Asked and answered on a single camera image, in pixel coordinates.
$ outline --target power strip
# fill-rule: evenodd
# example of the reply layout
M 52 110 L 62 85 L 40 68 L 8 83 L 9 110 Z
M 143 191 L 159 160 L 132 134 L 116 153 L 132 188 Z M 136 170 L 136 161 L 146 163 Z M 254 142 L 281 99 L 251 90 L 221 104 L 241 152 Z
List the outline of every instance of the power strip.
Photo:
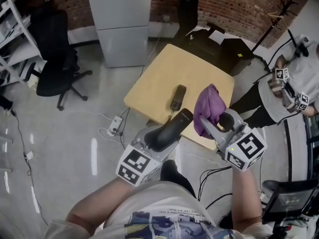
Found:
M 123 119 L 121 117 L 118 117 L 118 116 L 114 117 L 114 119 L 112 120 L 111 125 L 109 126 L 109 129 L 107 130 L 107 134 L 109 136 L 115 136 L 115 134 L 117 133 L 117 130 L 119 130 L 119 128 L 120 128 L 122 120 Z

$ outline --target freezer door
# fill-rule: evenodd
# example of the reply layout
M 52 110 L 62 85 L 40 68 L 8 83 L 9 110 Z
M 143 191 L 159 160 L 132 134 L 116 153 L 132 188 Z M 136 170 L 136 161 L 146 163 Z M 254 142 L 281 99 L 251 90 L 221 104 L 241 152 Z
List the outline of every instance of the freezer door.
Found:
M 97 30 L 148 26 L 151 0 L 89 0 Z
M 108 67 L 143 66 L 146 62 L 148 27 L 98 30 Z

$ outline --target electrical cable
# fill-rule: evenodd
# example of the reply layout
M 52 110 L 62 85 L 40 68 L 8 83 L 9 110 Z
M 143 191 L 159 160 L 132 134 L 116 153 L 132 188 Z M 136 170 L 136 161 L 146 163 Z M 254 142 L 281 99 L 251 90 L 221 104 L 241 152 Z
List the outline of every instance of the electrical cable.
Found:
M 215 204 L 218 200 L 222 199 L 223 197 L 230 196 L 230 195 L 233 195 L 233 193 L 228 193 L 228 194 L 222 195 L 221 197 L 215 199 L 213 202 L 211 202 L 211 203 L 206 207 L 206 210 L 207 210 L 209 207 L 211 207 L 213 204 Z
M 210 175 L 214 174 L 214 173 L 218 173 L 218 172 L 220 172 L 220 171 L 228 170 L 228 169 L 230 169 L 230 168 L 231 168 L 231 166 L 227 166 L 227 167 L 219 168 L 219 169 L 206 170 L 206 171 L 204 171 L 204 172 L 201 174 L 201 176 L 200 176 L 200 178 L 199 178 L 199 189 L 198 189 L 198 197 L 197 197 L 198 201 L 200 201 L 200 199 L 201 199 L 201 195 L 202 195 L 202 193 L 203 193 L 204 185 L 205 185 L 205 183 L 206 183 L 206 181 L 207 181 L 207 178 L 208 178 Z M 205 172 L 208 172 L 208 173 L 207 173 L 206 177 L 203 179 L 203 181 L 201 181 L 201 177 L 202 177 L 202 175 L 203 175 Z
M 85 113 L 88 113 L 88 114 L 95 114 L 95 115 L 102 115 L 103 117 L 107 118 L 108 120 L 113 120 L 113 119 L 111 119 L 110 117 L 107 117 L 106 115 L 101 114 L 101 113 L 93 113 L 93 112 L 86 111 L 86 110 L 69 111 L 69 113 L 79 113 L 79 112 L 85 112 Z
M 282 48 L 284 47 L 287 43 L 289 43 L 290 41 L 292 41 L 292 39 L 290 38 L 287 42 L 285 42 L 284 44 L 282 44 L 276 51 L 275 53 L 273 54 L 273 56 L 271 57 L 271 59 L 269 60 L 268 62 L 268 66 L 270 65 L 271 61 L 274 59 L 275 55 L 277 54 L 277 52 Z
M 20 130 L 20 122 L 19 122 L 19 119 L 18 119 L 17 116 L 16 116 L 16 113 L 15 113 L 13 110 L 11 110 L 11 114 L 15 117 L 16 121 L 18 122 L 18 131 L 19 131 L 19 133 L 20 133 L 21 141 L 22 141 L 22 146 L 23 146 L 23 157 L 24 157 L 24 160 L 25 160 L 25 162 L 26 162 L 26 164 L 27 164 L 27 166 L 28 166 L 28 168 L 29 168 L 29 170 L 28 170 L 28 172 L 27 172 L 27 175 L 30 176 L 30 178 L 31 178 L 32 187 L 33 187 L 33 191 L 34 191 L 35 187 L 34 187 L 34 181 L 33 181 L 33 176 L 32 176 L 32 168 L 31 168 L 30 163 L 29 163 L 29 160 L 28 160 L 28 158 L 27 158 L 27 156 L 26 156 L 26 154 L 25 154 L 25 146 L 24 146 L 24 141 L 23 141 L 22 133 L 21 133 L 21 130 Z M 35 198 L 35 200 L 36 200 L 36 203 L 37 203 L 38 206 L 39 206 L 41 218 L 43 219 L 44 223 L 45 223 L 47 226 L 49 226 L 48 222 L 46 222 L 46 220 L 44 219 L 44 217 L 43 217 L 43 215 L 42 215 L 42 207 L 41 207 L 41 205 L 39 204 L 38 199 L 37 199 L 35 193 L 34 193 L 34 198 Z
M 203 194 L 204 185 L 205 185 L 205 183 L 206 183 L 206 181 L 207 181 L 207 178 L 208 178 L 210 175 L 214 174 L 214 173 L 217 173 L 217 172 L 220 172 L 220 171 L 224 171 L 224 170 L 227 170 L 227 169 L 230 169 L 230 168 L 231 168 L 231 166 L 230 166 L 230 167 L 226 167 L 226 168 L 214 169 L 214 170 L 211 170 L 211 171 L 209 171 L 209 172 L 207 173 L 206 177 L 203 179 L 202 182 L 200 182 L 200 185 L 199 185 L 199 191 L 198 191 L 198 200 L 199 200 L 199 201 L 201 200 L 201 196 L 202 196 L 202 194 Z
M 124 146 L 124 143 L 122 142 L 122 135 L 123 135 L 123 132 L 119 132 L 116 128 L 113 129 L 115 132 L 119 133 L 118 135 L 120 136 L 120 141 L 121 141 L 121 145 L 123 146 L 123 149 L 125 150 L 125 146 Z
M 217 163 L 217 162 L 212 162 L 212 161 L 210 161 L 209 159 L 204 158 L 204 157 L 199 157 L 199 156 L 196 156 L 196 155 L 194 155 L 194 154 L 189 154 L 189 153 L 186 153 L 186 152 L 182 152 L 182 153 L 185 154 L 185 155 L 189 155 L 189 156 L 197 157 L 197 158 L 200 158 L 200 159 L 204 159 L 204 160 L 206 160 L 207 162 L 209 162 L 209 163 L 211 163 L 211 164 L 216 164 L 216 165 L 220 166 L 221 168 L 227 167 L 227 166 L 222 166 L 221 164 L 219 164 L 219 163 Z
M 123 128 L 122 128 L 122 130 L 121 130 L 121 133 L 119 132 L 119 134 L 122 134 L 121 136 L 123 136 L 123 142 L 125 142 L 125 141 L 124 141 L 124 129 L 125 129 L 125 127 L 126 127 L 126 122 L 127 122 L 127 120 L 128 120 L 128 116 L 129 116 L 130 110 L 131 110 L 131 108 L 127 108 L 127 109 L 126 109 L 127 113 L 126 113 L 126 116 L 125 116 L 125 119 L 124 119 L 124 126 L 123 126 Z
M 159 40 L 160 40 L 160 36 L 161 36 L 161 34 L 162 34 L 162 32 L 164 31 L 164 25 L 162 26 L 162 28 L 161 28 L 161 30 L 160 30 L 160 32 L 159 32 L 159 38 L 158 38 L 158 40 L 156 41 L 156 44 L 155 44 L 155 46 L 154 46 L 154 48 L 153 48 L 153 50 L 150 52 L 150 54 L 149 54 L 149 56 L 148 56 L 148 58 L 147 58 L 147 60 L 146 60 L 146 62 L 145 62 L 145 64 L 148 62 L 148 60 L 150 59 L 150 57 L 151 57 L 151 55 L 152 55 L 152 53 L 155 51 L 155 48 L 156 48 L 156 46 L 157 46 L 157 44 L 158 44 L 158 42 L 159 42 Z M 145 65 L 144 66 L 142 66 L 142 69 L 141 69 L 141 73 L 140 73 L 140 75 L 136 78 L 136 80 L 135 80 L 135 82 L 134 82 L 134 84 L 136 83 L 136 81 L 142 76 L 142 74 L 143 74 L 143 71 L 144 71 L 144 67 L 145 67 Z
M 5 215 L 3 211 L 0 210 L 0 213 L 1 213 L 12 225 L 14 225 L 14 226 L 20 231 L 22 237 L 25 239 L 25 236 L 24 236 L 24 234 L 23 234 L 21 228 L 19 228 L 11 219 L 9 219 L 9 217 L 8 217 L 7 215 Z
M 260 169 L 259 169 L 259 187 L 260 187 L 260 190 L 261 190 L 263 193 L 265 193 L 265 192 L 263 191 L 262 183 L 261 183 L 261 165 L 262 165 L 262 163 L 263 163 L 263 157 L 264 157 L 264 156 L 262 156 L 262 157 L 261 157 L 261 159 L 260 159 Z
M 104 127 L 99 127 L 99 134 L 100 134 L 100 136 L 102 137 L 102 138 L 104 138 L 104 140 L 106 140 L 106 141 L 114 141 L 114 142 L 117 142 L 117 143 L 119 143 L 119 144 L 121 144 L 119 141 L 116 141 L 116 140 L 114 140 L 114 139 L 108 139 L 108 138 L 106 138 L 102 133 L 101 133 L 101 130 L 105 130 L 105 131 L 108 131 L 106 128 L 104 128 Z

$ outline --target person's leg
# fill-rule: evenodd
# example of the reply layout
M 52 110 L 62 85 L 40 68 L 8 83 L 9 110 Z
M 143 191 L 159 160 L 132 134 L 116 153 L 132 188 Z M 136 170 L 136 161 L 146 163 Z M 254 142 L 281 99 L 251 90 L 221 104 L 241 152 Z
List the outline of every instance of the person's leg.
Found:
M 236 103 L 232 104 L 229 108 L 235 110 L 238 114 L 242 114 L 259 106 L 262 106 L 258 83 L 255 83 L 250 90 L 244 94 Z
M 193 187 L 189 181 L 178 172 L 174 160 L 169 159 L 163 163 L 160 171 L 160 180 L 176 183 L 187 189 L 193 195 L 193 197 L 196 198 Z
M 264 105 L 261 105 L 248 119 L 244 120 L 251 128 L 264 127 L 276 124 L 269 116 Z
M 12 102 L 9 101 L 7 98 L 5 98 L 4 96 L 0 96 L 0 106 L 4 109 L 4 110 L 10 110 L 12 108 Z

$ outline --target metal shelf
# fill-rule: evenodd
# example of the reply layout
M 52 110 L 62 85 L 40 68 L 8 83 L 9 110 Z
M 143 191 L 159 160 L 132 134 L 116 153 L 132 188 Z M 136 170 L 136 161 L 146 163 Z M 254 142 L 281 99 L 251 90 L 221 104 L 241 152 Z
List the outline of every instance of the metal shelf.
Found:
M 43 70 L 46 63 L 40 56 L 35 56 L 33 58 L 30 58 L 24 63 L 21 62 L 19 67 L 15 69 L 16 72 L 19 74 L 19 79 L 15 77 L 11 77 L 9 82 L 3 83 L 0 87 L 6 86 L 12 83 L 16 83 L 19 80 L 24 81 L 26 74 L 28 72 L 28 69 L 33 62 L 35 62 L 35 68 L 38 68 L 40 72 Z
M 37 49 L 35 49 L 31 43 L 27 40 L 21 43 L 12 53 L 10 58 L 7 60 L 8 66 L 13 66 L 25 59 L 32 58 L 38 55 Z
M 14 4 L 15 1 L 16 0 L 7 0 L 7 6 L 2 11 L 0 11 L 0 17 L 1 17 L 2 15 L 5 14 L 7 10 L 11 9 L 14 18 L 17 21 L 17 25 L 15 29 L 13 30 L 12 34 L 8 36 L 3 42 L 0 43 L 0 48 L 10 43 L 21 34 L 24 34 L 26 40 L 15 49 L 15 51 L 12 53 L 9 59 L 4 60 L 4 58 L 0 56 L 0 64 L 2 65 L 0 67 L 0 71 L 7 70 L 10 73 L 10 81 L 6 84 L 3 84 L 2 86 L 17 82 L 17 81 L 24 83 L 24 81 L 20 77 L 21 73 L 17 71 L 17 69 L 14 69 L 12 65 L 15 65 L 23 60 L 32 58 L 34 56 L 40 55 L 40 52 L 37 48 L 37 45 L 33 37 L 27 30 L 27 27 L 30 24 L 30 19 L 21 18 L 19 11 L 17 10 Z
M 24 18 L 23 20 L 23 24 L 25 28 L 28 28 L 28 26 L 30 25 L 30 16 Z M 5 40 L 3 40 L 2 42 L 0 42 L 0 49 L 3 48 L 5 45 L 7 45 L 9 42 L 11 42 L 12 40 L 14 40 L 16 37 L 18 37 L 19 35 L 21 35 L 22 29 L 20 27 L 20 25 L 16 25 L 12 31 L 12 33 L 6 37 Z

